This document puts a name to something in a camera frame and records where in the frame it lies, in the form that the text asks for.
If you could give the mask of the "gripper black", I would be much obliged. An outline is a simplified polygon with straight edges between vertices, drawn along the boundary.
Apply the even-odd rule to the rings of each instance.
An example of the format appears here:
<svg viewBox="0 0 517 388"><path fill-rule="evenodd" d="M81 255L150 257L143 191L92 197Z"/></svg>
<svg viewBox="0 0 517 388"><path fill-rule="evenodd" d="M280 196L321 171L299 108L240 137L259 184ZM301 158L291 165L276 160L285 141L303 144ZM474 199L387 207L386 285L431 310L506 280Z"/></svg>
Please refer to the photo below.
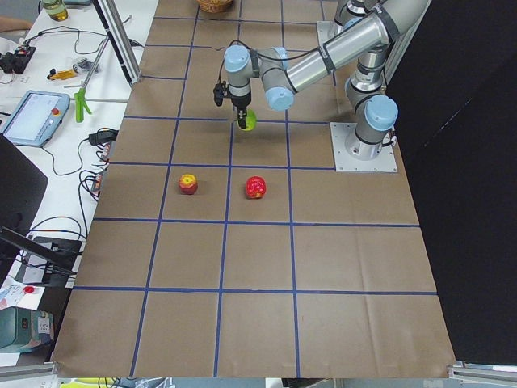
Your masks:
<svg viewBox="0 0 517 388"><path fill-rule="evenodd" d="M237 124L240 129L246 129L247 108L251 103L251 92L244 95L230 94L232 105L237 109Z"/></svg>

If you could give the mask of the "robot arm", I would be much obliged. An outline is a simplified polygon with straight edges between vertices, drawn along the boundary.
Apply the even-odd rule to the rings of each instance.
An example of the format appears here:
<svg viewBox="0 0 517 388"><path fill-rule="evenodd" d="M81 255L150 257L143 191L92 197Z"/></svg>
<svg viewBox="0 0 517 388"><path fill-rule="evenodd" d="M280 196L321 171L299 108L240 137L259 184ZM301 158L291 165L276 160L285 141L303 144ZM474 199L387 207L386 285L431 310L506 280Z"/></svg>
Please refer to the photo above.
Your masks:
<svg viewBox="0 0 517 388"><path fill-rule="evenodd" d="M338 0L334 22L337 26L347 29L361 20L367 13L368 10L364 5L364 1Z"/></svg>
<svg viewBox="0 0 517 388"><path fill-rule="evenodd" d="M356 60L345 89L358 122L345 148L353 158L373 160L389 146L385 136L398 116L396 103L380 92L389 46L416 24L426 6L424 1L340 1L327 40L295 65L288 64L283 47L252 49L234 41L224 53L221 69L228 78L214 86L214 103L230 99L238 126L250 129L251 79L261 80L268 106L281 112L294 104L296 93Z"/></svg>

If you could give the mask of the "person forearm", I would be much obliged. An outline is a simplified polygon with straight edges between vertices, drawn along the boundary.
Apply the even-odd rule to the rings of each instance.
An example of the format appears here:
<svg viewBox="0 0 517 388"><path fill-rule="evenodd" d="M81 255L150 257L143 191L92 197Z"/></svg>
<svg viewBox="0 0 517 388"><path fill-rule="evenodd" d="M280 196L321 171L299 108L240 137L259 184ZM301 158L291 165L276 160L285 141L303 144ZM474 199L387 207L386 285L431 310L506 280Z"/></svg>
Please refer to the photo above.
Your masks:
<svg viewBox="0 0 517 388"><path fill-rule="evenodd" d="M32 22L29 22L25 19L18 19L8 17L5 15L0 15L0 32L30 30L32 28L32 25Z"/></svg>

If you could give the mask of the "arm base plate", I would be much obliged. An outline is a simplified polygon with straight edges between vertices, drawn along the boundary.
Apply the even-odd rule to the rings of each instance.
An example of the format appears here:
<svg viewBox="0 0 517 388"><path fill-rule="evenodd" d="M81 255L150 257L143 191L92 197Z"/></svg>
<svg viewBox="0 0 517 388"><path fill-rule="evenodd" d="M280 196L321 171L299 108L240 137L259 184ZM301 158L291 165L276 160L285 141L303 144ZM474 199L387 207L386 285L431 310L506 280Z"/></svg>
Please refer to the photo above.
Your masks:
<svg viewBox="0 0 517 388"><path fill-rule="evenodd" d="M322 48L324 43L343 32L343 25L335 21L317 21L316 29L318 46Z"/></svg>
<svg viewBox="0 0 517 388"><path fill-rule="evenodd" d="M386 134L376 145L362 142L355 133L356 123L330 122L330 137L337 172L398 173L393 142Z"/></svg>

